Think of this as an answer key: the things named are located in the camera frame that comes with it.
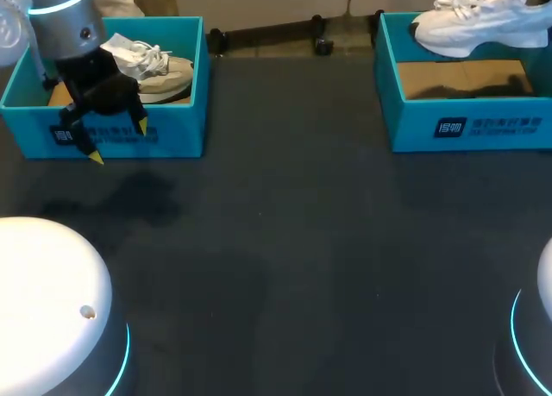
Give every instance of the brown cardboard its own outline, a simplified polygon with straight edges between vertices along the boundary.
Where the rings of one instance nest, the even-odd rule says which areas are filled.
[[[398,74],[408,99],[534,95],[519,60],[404,62]]]
[[[55,86],[52,92],[52,96],[50,97],[50,101],[48,102],[48,107],[65,107],[68,104],[72,103],[72,98],[69,95],[69,91],[67,91],[66,85],[64,83],[59,83]],[[171,103],[167,104],[189,104],[190,98],[182,98],[177,101],[173,101]]]

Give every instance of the dark gray table surface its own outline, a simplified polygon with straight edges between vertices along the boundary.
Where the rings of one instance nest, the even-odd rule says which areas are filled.
[[[97,247],[138,394],[493,396],[550,154],[391,154],[368,58],[212,71],[201,160],[25,161],[0,128],[0,214]]]

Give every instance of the white sneaker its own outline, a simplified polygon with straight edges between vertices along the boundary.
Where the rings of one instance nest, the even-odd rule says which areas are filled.
[[[484,42],[539,48],[549,44],[552,3],[527,0],[436,0],[410,26],[422,47],[446,57],[465,58]]]
[[[131,41],[120,34],[102,45],[113,54],[119,70],[138,80],[140,100],[144,104],[169,103],[189,97],[193,80],[193,63],[169,56],[158,45]]]

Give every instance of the glowing blue ring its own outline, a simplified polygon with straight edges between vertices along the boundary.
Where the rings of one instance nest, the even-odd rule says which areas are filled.
[[[39,9],[29,9],[28,14],[29,15],[45,15],[45,14],[52,14],[54,12],[59,12],[60,10],[71,8],[74,4],[79,3],[82,0],[69,0],[67,2],[63,2],[59,5],[50,6],[48,8],[39,8]]]
[[[544,392],[544,394],[546,394],[547,396],[552,396],[552,393],[544,386],[543,383],[541,383],[541,381],[535,376],[535,374],[529,368],[518,346],[516,332],[514,331],[514,313],[516,312],[516,304],[518,303],[519,294],[521,294],[521,290],[519,290],[519,292],[517,293],[516,299],[514,300],[514,305],[511,307],[511,315],[510,315],[511,339],[514,342],[514,347],[516,348],[517,357],[519,357],[521,364],[524,365],[524,368],[525,368],[525,371],[527,371],[527,374],[535,382],[535,384]]]
[[[127,324],[127,351],[125,351],[124,353],[124,359],[122,360],[121,370],[119,371],[119,374],[115,378],[115,381],[113,382],[113,384],[110,387],[110,390],[107,391],[105,396],[111,396],[111,394],[113,394],[117,385],[119,384],[119,381],[121,381],[124,369],[127,367],[127,363],[129,362],[129,353],[130,353],[130,329],[129,329],[129,325]]]

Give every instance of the blue cardboard box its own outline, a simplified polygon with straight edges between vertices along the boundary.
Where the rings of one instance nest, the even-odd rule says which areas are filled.
[[[517,49],[488,43],[465,60],[447,59],[426,51],[411,38],[408,27],[417,15],[385,13],[379,21],[374,73],[394,152],[552,148],[551,47]],[[426,93],[424,97],[419,93],[413,97],[405,84],[409,71],[405,68],[413,64],[425,64],[424,69],[413,70],[415,78],[409,79],[418,84],[442,81],[436,72],[445,68],[455,72],[449,77],[457,83],[469,74],[470,66],[477,65],[477,72],[487,71],[489,78],[514,78],[527,86],[519,94],[508,90],[496,96],[481,93],[500,93],[500,87],[491,85],[455,90],[455,95]],[[508,71],[516,64],[519,70]],[[463,68],[455,71],[460,65]]]
[[[106,18],[108,35],[115,32],[175,56],[194,61],[188,104],[148,104],[147,135],[135,133],[128,113],[84,117],[85,127],[104,159],[200,157],[204,147],[210,59],[199,17]],[[44,91],[27,51],[12,73],[0,103],[23,155],[28,159],[86,159],[59,131],[60,107],[48,107],[52,92]]]

